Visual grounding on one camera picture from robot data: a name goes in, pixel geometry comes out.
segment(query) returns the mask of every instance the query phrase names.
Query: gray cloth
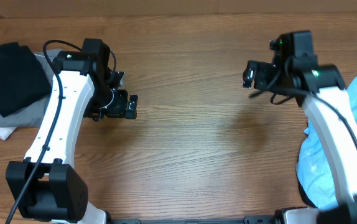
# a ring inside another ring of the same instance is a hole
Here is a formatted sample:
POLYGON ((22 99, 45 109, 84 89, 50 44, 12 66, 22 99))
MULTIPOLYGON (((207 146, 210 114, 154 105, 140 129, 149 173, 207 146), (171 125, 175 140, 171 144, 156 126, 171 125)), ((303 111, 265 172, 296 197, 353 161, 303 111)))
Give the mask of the gray cloth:
MULTIPOLYGON (((51 60, 61 51, 61 49, 48 50, 47 55, 51 60)), ((46 73, 47 80, 52 84, 53 80, 53 71, 48 65, 43 52, 35 53, 36 59, 42 64, 42 67, 46 73)), ((46 96, 39 101, 29 105, 26 108, 23 108, 9 116, 3 118, 0 115, 0 127, 40 127, 42 120, 46 111, 47 104, 49 103, 49 97, 46 96)))

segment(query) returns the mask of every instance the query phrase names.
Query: wood grain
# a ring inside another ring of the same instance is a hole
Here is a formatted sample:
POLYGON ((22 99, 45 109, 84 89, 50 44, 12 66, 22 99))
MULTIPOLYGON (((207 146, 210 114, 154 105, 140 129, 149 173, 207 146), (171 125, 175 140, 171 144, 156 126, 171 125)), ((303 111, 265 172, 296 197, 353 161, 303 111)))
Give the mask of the wood grain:
MULTIPOLYGON (((114 218, 240 218, 303 205, 295 165, 306 117, 294 101, 249 100, 241 74, 247 60, 271 60, 269 39, 304 29, 320 63, 336 64, 349 84, 357 13, 0 19, 0 44, 39 51, 49 39, 93 37, 114 50, 125 88, 139 95, 138 117, 82 122, 75 169, 97 207, 114 218)), ((14 202, 7 163, 36 132, 0 140, 0 223, 14 202)))

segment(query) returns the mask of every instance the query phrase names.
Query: light blue cloth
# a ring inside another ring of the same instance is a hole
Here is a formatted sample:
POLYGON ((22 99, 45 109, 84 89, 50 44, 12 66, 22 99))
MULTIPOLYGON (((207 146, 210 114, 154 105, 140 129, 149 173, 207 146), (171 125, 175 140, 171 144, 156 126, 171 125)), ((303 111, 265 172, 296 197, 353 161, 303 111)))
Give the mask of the light blue cloth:
MULTIPOLYGON (((347 92, 350 96, 351 110, 357 122, 357 77, 351 82, 347 92)), ((310 120, 304 133, 308 137, 300 148, 299 162, 296 167, 297 178, 315 206, 320 209, 336 207, 332 173, 310 120)))

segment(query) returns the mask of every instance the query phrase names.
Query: black cloth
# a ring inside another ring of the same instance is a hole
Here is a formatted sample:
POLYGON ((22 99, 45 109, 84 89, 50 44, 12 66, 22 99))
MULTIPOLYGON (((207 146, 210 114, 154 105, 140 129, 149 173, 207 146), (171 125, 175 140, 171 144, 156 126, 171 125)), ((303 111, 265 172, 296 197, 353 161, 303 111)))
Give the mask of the black cloth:
POLYGON ((6 117, 51 92, 42 65, 27 46, 0 45, 0 115, 6 117))

